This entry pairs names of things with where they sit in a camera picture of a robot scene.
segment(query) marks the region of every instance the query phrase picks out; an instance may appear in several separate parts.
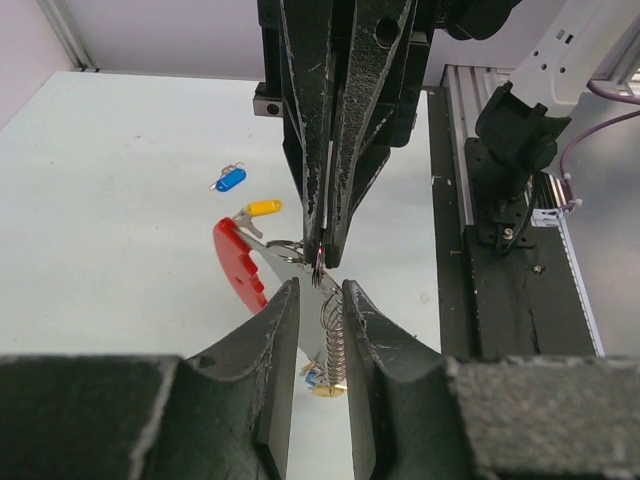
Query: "red handle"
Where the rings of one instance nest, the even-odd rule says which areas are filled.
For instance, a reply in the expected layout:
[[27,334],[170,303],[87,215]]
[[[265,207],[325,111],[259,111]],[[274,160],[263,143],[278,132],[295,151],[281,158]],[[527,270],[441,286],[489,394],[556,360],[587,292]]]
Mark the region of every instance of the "red handle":
[[229,283],[252,313],[267,304],[264,285],[258,278],[258,266],[251,260],[251,247],[238,236],[238,227],[230,218],[223,218],[213,227],[213,243],[218,260]]

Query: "keychain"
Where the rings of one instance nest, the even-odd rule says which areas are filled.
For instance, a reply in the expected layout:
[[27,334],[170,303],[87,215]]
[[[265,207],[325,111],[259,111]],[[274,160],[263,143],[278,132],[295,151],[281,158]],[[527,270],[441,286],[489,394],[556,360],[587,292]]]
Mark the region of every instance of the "keychain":
[[244,166],[242,162],[235,165],[227,165],[220,172],[220,178],[213,182],[209,190],[217,190],[219,192],[228,192],[237,184],[247,178],[247,172],[238,165]]

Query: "screw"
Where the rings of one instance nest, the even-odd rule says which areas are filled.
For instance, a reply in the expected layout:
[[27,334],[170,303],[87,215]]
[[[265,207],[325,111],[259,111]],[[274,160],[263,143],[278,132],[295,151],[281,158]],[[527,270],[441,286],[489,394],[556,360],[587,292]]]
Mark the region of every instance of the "screw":
[[275,103],[267,105],[267,113],[269,115],[277,115],[280,113],[280,108]]

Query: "yellow key tag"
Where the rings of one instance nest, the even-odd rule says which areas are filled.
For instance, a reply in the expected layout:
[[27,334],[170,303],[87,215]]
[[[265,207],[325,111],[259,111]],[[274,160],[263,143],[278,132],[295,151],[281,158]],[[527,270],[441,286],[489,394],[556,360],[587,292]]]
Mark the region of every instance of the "yellow key tag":
[[282,210],[282,202],[275,198],[273,200],[263,200],[261,202],[253,202],[247,205],[247,213],[252,217],[278,213],[280,210]]

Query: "wall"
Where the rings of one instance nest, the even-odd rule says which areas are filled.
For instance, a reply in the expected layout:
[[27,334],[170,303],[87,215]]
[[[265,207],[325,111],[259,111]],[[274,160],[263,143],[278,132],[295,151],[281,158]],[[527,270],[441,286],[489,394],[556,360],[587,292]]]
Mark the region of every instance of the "wall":
[[[107,70],[218,78],[263,76],[257,0],[65,0],[96,64]],[[437,32],[426,81],[444,65],[515,67],[565,0],[523,0],[485,42]]]
[[35,0],[0,0],[0,129],[71,61]]

